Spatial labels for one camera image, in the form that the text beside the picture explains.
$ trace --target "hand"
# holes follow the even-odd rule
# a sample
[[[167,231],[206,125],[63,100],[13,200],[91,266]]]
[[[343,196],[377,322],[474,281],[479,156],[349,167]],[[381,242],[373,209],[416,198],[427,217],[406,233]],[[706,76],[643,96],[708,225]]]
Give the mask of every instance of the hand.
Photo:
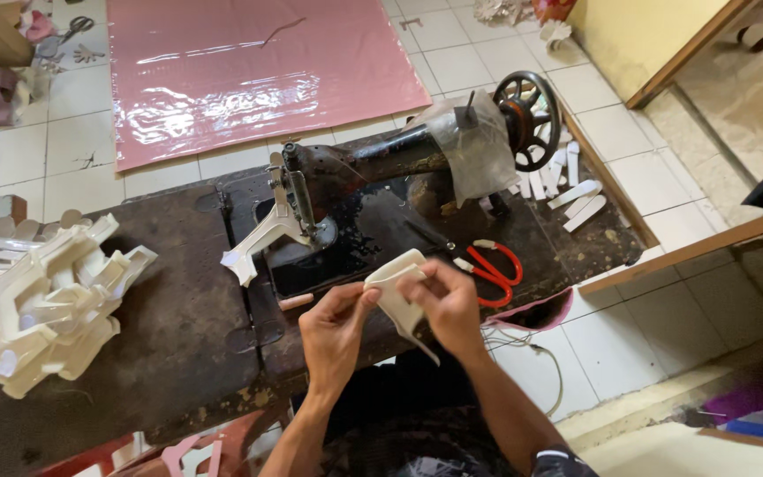
[[[458,361],[485,355],[473,279],[438,259],[429,259],[419,269],[427,279],[405,276],[396,284],[398,292],[422,307],[435,337]]]
[[[378,289],[363,291],[363,283],[333,287],[299,317],[308,394],[332,406],[355,371],[364,320],[382,295]]]

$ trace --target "red scissors handle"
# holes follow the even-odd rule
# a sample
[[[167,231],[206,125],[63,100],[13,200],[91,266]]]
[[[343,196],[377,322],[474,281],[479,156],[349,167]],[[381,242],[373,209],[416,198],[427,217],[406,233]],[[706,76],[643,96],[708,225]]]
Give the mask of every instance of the red scissors handle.
[[[474,245],[476,247],[499,250],[505,256],[507,256],[511,260],[511,263],[514,264],[514,279],[511,280],[507,276],[504,276],[502,273],[500,273],[495,266],[491,265],[489,261],[485,260],[482,254],[476,251],[476,249],[473,247]],[[520,264],[520,260],[517,258],[517,255],[514,255],[514,252],[509,250],[508,247],[497,244],[491,240],[477,240],[473,242],[473,245],[467,247],[467,253],[472,255],[476,261],[487,268],[487,271],[484,271],[481,268],[477,268],[470,262],[462,260],[461,258],[456,258],[453,260],[455,264],[467,272],[481,276],[485,280],[488,280],[488,282],[497,285],[498,287],[502,288],[502,291],[505,293],[505,296],[501,299],[484,299],[479,297],[479,305],[491,308],[500,308],[508,305],[511,302],[511,297],[513,296],[511,287],[518,284],[523,279],[523,266]]]
[[[485,249],[494,249],[499,250],[503,253],[503,255],[507,256],[509,260],[511,260],[511,263],[514,265],[514,279],[510,279],[507,276],[504,276],[502,273],[499,272],[499,270],[496,269],[495,266],[491,265],[489,261],[485,260],[485,258],[476,251],[474,248],[476,247],[482,247]],[[484,266],[488,272],[491,272],[493,276],[496,278],[499,278],[500,280],[504,280],[505,283],[508,285],[514,286],[522,281],[523,279],[523,265],[520,264],[520,259],[517,258],[517,255],[514,255],[514,252],[512,252],[508,247],[506,247],[503,244],[497,244],[496,242],[493,242],[493,240],[476,240],[473,242],[473,244],[469,247],[467,247],[467,253],[473,256],[473,258],[476,259],[479,263]]]
[[[505,292],[505,296],[501,299],[484,299],[481,296],[478,297],[479,299],[479,305],[483,307],[491,307],[491,308],[499,308],[504,307],[505,305],[508,305],[511,302],[511,286],[508,285],[508,283],[504,282],[501,278],[498,278],[494,275],[491,275],[490,273],[485,272],[481,268],[473,267],[472,273],[474,275],[481,276],[485,280],[488,280],[488,282],[497,285],[498,287],[502,288],[502,291]]]

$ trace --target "pile of white shoe parts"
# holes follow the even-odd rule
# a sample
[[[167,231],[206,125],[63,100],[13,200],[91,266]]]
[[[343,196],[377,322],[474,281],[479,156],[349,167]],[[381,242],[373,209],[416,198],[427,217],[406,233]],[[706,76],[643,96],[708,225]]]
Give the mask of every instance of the pile of white shoe parts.
[[[120,226],[111,214],[92,223],[67,211],[40,235],[37,222],[11,220],[8,231],[8,220],[0,222],[0,384],[21,399],[49,374],[84,373],[120,332],[110,314],[158,256],[143,246],[105,256],[99,245]]]

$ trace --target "white tile floor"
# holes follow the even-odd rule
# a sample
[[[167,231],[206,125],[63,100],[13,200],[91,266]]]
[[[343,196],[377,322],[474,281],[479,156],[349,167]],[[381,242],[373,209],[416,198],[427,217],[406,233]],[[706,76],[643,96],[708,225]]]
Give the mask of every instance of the white tile floor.
[[[472,19],[472,0],[381,2],[433,98],[463,95],[474,87],[492,91],[512,71],[544,73],[661,239],[661,246],[648,250],[643,260],[727,228],[655,127],[642,113],[626,110],[575,43],[547,53],[535,23],[482,26]],[[53,19],[63,26],[79,15],[93,17],[97,26],[72,43],[106,53],[101,6],[101,0],[72,5],[54,0]],[[398,25],[418,17],[423,27],[412,23],[403,31]],[[38,221],[58,220],[71,207],[93,212],[143,193],[260,166],[281,150],[285,139],[229,146],[114,174],[107,57],[100,64],[69,67],[53,80],[48,100],[32,104],[20,124],[0,131],[0,195],[26,199],[29,217]],[[352,140],[401,127],[413,114],[306,132],[301,141]],[[710,254],[587,296],[574,294],[565,323],[533,341],[556,354],[565,378],[564,401],[554,419],[763,338],[763,297],[731,255]],[[496,341],[490,347],[539,406],[552,406],[557,374],[550,358]]]

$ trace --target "red scissors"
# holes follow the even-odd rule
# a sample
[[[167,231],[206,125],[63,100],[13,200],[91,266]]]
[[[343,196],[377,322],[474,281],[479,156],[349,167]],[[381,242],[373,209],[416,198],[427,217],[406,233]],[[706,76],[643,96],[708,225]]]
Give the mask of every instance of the red scissors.
[[[487,269],[485,271],[464,260],[464,253],[460,250],[457,250],[458,247],[452,240],[443,237],[439,233],[432,232],[415,222],[411,222],[410,220],[406,220],[405,223],[407,223],[411,228],[413,228],[417,233],[422,235],[428,241],[433,244],[437,244],[441,247],[441,249],[448,252],[452,256],[452,262],[459,266],[461,270],[472,273],[476,276],[481,276],[485,280],[488,280],[488,282],[502,288],[503,292],[505,292],[505,297],[502,299],[484,299],[480,297],[479,305],[483,307],[500,308],[508,305],[511,302],[511,297],[513,296],[511,287],[517,285],[523,279],[523,267],[520,265],[520,259],[518,259],[517,255],[514,255],[514,252],[512,252],[508,247],[504,246],[503,244],[497,244],[493,240],[476,240],[472,245],[467,246],[466,252],[475,258],[476,261],[478,261],[482,266],[484,266]],[[491,265],[489,261],[485,260],[482,254],[480,254],[475,247],[499,250],[503,253],[503,255],[507,256],[509,260],[511,260],[511,263],[514,265],[514,279],[512,280],[507,276],[504,276],[499,270],[496,269],[495,266]]]

